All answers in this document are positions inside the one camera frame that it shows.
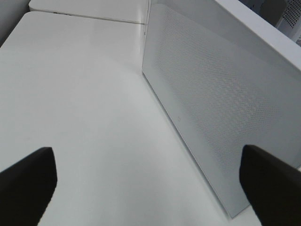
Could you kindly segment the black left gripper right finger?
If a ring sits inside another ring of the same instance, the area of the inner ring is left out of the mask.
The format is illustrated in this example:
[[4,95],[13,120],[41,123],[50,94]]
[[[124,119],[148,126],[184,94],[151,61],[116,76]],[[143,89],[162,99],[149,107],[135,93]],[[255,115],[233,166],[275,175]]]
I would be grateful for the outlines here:
[[299,170],[255,145],[245,145],[239,181],[261,225],[301,224]]

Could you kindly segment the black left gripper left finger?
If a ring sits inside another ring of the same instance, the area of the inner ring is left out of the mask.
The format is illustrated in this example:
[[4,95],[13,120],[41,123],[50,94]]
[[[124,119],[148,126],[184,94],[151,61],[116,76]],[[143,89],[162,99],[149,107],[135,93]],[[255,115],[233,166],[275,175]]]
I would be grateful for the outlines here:
[[57,186],[54,151],[42,147],[0,173],[0,224],[39,224]]

